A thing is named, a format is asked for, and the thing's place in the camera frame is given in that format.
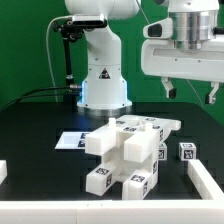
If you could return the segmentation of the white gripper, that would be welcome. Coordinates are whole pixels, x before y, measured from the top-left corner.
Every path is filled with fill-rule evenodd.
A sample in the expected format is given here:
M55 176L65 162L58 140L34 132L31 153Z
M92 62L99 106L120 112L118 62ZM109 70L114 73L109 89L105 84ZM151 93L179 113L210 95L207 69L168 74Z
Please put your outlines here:
M214 104L220 83L224 82L224 36L217 35L195 51L176 49L172 40L147 39L142 45L141 68L146 75L162 77L169 99L176 97L176 89L168 77L210 81L205 103Z

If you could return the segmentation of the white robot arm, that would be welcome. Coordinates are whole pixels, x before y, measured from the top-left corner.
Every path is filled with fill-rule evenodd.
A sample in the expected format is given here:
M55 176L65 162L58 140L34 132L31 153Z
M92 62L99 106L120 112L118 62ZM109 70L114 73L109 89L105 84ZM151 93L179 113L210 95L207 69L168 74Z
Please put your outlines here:
M173 78L209 81L209 103L224 84L224 30L217 26L218 0L154 0L168 16L144 27L141 68L161 78L166 95L175 95ZM77 106L96 114L131 106L121 75L121 40L108 22L133 17L141 0L65 0L74 27L87 40L88 75Z

